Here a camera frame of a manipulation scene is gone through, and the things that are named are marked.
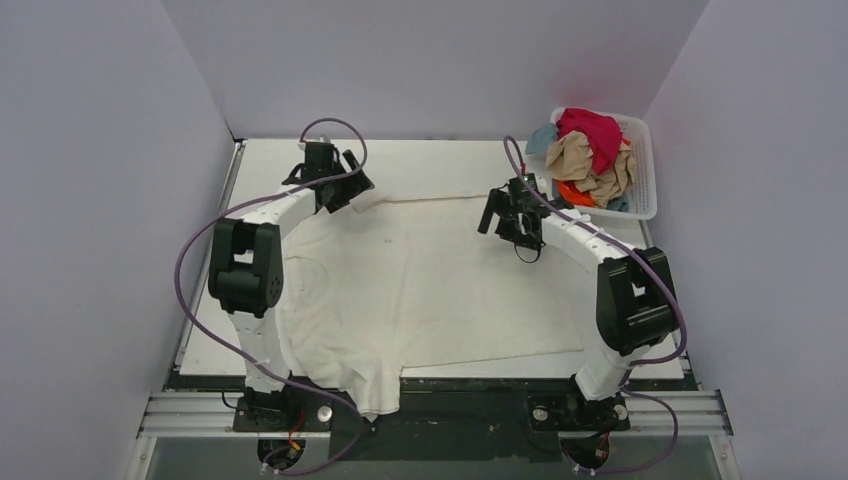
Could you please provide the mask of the cream white t shirt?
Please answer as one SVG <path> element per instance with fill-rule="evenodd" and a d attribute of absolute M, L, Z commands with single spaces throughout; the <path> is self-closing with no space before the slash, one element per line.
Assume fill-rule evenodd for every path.
<path fill-rule="evenodd" d="M 303 374 L 375 417 L 409 368 L 580 351 L 565 262 L 480 234 L 483 206 L 351 206 L 289 233 L 277 310 Z"/>

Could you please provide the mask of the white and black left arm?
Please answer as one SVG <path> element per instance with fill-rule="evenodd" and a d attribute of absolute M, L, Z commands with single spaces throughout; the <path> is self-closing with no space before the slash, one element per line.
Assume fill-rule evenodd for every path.
<path fill-rule="evenodd" d="M 310 141 L 303 152 L 273 199 L 216 221 L 212 230 L 208 291 L 236 329 L 245 390 L 265 396 L 258 413 L 275 430 L 292 426 L 299 406 L 281 392 L 296 362 L 275 313 L 285 285 L 283 239 L 305 220 L 334 213 L 374 187 L 350 150 Z"/>

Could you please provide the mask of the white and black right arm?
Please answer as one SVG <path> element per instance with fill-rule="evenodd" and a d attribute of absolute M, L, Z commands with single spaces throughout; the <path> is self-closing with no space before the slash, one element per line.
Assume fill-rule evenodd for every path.
<path fill-rule="evenodd" d="M 536 253 L 556 248 L 594 274 L 600 343 L 573 377 L 579 392 L 565 402 L 572 425 L 593 427 L 605 415 L 603 400 L 621 390 L 634 367 L 650 364 L 649 350 L 681 327 L 665 254 L 630 246 L 579 211 L 558 208 L 531 174 L 490 190 L 478 231 Z"/>

